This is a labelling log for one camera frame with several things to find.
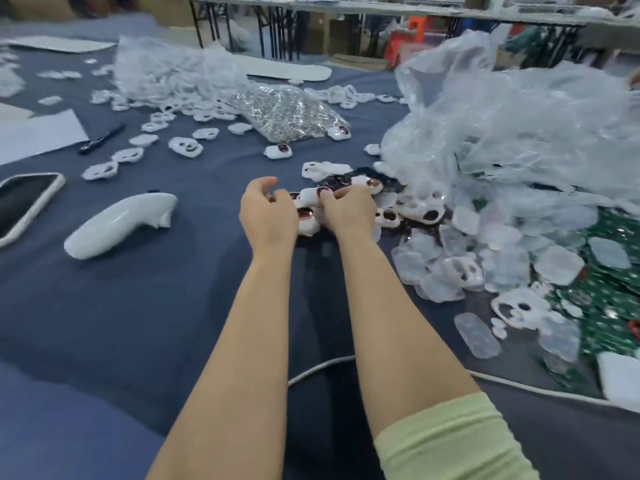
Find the forearm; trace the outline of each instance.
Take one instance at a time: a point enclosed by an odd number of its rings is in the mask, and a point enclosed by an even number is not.
[[[404,291],[372,239],[339,237],[360,390],[373,437],[479,389]]]
[[[254,259],[148,480],[279,479],[291,256]]]

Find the phone screen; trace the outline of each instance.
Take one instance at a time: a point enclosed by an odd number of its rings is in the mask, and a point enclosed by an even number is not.
[[[6,236],[58,176],[24,175],[0,185],[0,238]]]

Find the person's right hand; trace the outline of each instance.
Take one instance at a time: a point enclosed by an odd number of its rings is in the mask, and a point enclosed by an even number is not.
[[[350,185],[338,191],[320,192],[324,216],[329,229],[338,239],[350,235],[373,239],[373,226],[378,206],[364,185]]]

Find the white tabletop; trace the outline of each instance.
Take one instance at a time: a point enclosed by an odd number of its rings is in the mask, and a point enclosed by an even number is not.
[[[485,10],[469,8],[425,6],[425,5],[401,5],[380,2],[355,2],[339,1],[333,5],[309,3],[304,0],[193,0],[198,2],[222,3],[229,5],[251,5],[264,7],[282,7],[296,11],[310,11],[321,13],[361,13],[366,15],[422,15],[443,16],[450,18],[475,18],[478,20],[494,20],[505,23],[528,23],[539,25],[563,25],[578,27],[587,24],[608,25],[616,27],[638,27],[637,22],[612,18],[607,20],[587,18],[576,15],[563,15],[561,13],[496,13]]]

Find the person's left hand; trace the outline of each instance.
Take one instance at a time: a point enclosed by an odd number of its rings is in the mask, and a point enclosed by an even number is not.
[[[291,255],[298,238],[298,211],[289,192],[269,189],[276,177],[252,180],[240,202],[240,222],[254,258]]]

